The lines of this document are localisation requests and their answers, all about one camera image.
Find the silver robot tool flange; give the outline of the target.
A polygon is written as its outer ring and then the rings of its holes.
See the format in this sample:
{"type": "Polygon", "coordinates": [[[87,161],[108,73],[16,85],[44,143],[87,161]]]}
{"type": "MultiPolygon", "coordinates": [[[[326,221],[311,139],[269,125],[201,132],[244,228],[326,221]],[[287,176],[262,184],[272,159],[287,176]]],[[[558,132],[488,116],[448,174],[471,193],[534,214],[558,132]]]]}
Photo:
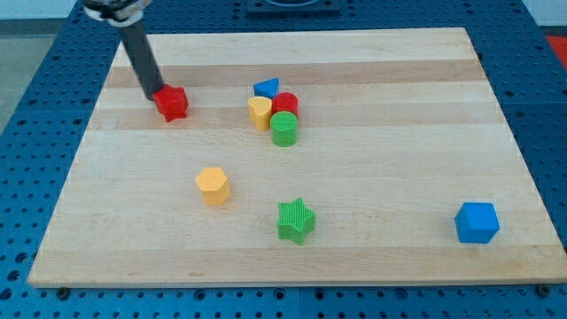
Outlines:
{"type": "Polygon", "coordinates": [[[83,10],[94,20],[128,27],[142,19],[151,0],[83,0],[83,10]]]}

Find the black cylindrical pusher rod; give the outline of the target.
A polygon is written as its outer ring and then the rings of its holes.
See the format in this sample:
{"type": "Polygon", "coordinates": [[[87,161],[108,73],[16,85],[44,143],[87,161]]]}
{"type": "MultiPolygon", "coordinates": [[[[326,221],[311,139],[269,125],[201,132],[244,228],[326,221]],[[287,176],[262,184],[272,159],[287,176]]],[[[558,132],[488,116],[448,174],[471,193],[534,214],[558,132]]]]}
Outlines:
{"type": "Polygon", "coordinates": [[[160,91],[165,83],[151,49],[144,24],[139,20],[127,27],[119,27],[118,31],[144,95],[152,101],[153,94],[160,91]]]}

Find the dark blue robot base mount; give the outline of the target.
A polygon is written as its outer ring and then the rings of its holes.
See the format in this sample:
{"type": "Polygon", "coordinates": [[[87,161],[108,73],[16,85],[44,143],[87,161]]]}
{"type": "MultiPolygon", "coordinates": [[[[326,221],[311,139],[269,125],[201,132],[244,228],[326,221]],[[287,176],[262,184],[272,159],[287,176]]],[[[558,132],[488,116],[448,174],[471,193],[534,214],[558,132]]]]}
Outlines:
{"type": "Polygon", "coordinates": [[[340,12],[342,0],[245,0],[248,15],[340,12]]]}

